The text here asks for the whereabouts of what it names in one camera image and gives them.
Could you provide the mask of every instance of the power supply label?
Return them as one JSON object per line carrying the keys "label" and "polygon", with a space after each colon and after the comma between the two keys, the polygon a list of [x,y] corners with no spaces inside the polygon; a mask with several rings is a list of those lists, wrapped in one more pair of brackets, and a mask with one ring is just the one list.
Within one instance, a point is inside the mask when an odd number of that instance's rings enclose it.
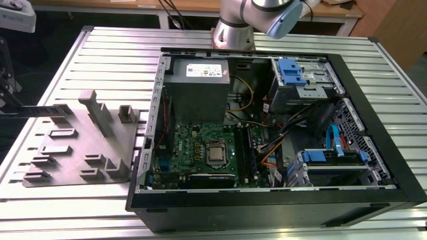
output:
{"label": "power supply label", "polygon": [[187,77],[220,78],[223,69],[220,64],[188,64]]}

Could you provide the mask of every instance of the green motherboard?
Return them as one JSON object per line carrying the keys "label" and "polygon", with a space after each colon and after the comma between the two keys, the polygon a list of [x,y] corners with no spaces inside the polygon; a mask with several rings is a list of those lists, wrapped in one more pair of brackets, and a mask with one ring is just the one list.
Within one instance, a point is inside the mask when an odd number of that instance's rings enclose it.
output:
{"label": "green motherboard", "polygon": [[[247,138],[236,137],[236,133],[248,133]],[[250,166],[246,160],[250,156],[244,155],[243,147],[250,146],[255,149],[263,144],[262,129],[258,126],[242,127],[238,125],[223,124],[178,124],[175,126],[174,149],[170,159],[159,159],[160,172],[164,178],[175,178],[174,173],[192,174],[228,174],[235,175],[235,187],[256,188],[259,180],[251,175],[247,179],[247,172],[255,172],[255,156],[251,156]]]}

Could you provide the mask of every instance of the black computer chassis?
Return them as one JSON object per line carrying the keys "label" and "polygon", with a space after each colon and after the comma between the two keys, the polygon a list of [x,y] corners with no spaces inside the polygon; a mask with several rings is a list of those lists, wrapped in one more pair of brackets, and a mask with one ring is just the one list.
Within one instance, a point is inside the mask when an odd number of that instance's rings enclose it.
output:
{"label": "black computer chassis", "polygon": [[380,122],[378,114],[338,54],[219,49],[163,48],[172,52],[292,55],[326,57],[346,89],[347,97],[366,127],[398,189],[278,190],[270,192],[135,193],[139,159],[133,163],[125,210],[135,212],[154,232],[226,231],[351,226],[391,210],[411,208],[427,201],[426,192]]}

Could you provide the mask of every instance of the ram slot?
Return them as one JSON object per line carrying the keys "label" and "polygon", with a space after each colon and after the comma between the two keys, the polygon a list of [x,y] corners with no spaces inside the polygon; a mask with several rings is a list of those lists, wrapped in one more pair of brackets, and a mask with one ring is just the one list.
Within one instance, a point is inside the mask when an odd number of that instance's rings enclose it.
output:
{"label": "ram slot", "polygon": [[251,129],[248,127],[243,128],[243,136],[246,138],[244,142],[247,142],[247,144],[244,145],[247,176],[250,179],[254,179],[254,176],[256,174],[256,159],[254,150],[255,146],[252,145]]}
{"label": "ram slot", "polygon": [[240,127],[234,128],[234,146],[235,146],[235,158],[238,164],[238,174],[242,183],[246,183],[248,179],[247,174],[247,161],[246,161],[246,150],[244,150],[244,136]]}

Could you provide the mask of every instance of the cpu socket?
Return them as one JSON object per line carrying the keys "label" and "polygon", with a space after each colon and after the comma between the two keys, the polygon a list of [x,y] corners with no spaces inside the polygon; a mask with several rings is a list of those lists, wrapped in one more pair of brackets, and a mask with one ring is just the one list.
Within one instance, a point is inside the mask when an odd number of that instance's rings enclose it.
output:
{"label": "cpu socket", "polygon": [[206,142],[206,164],[218,169],[227,164],[226,143],[220,140]]}

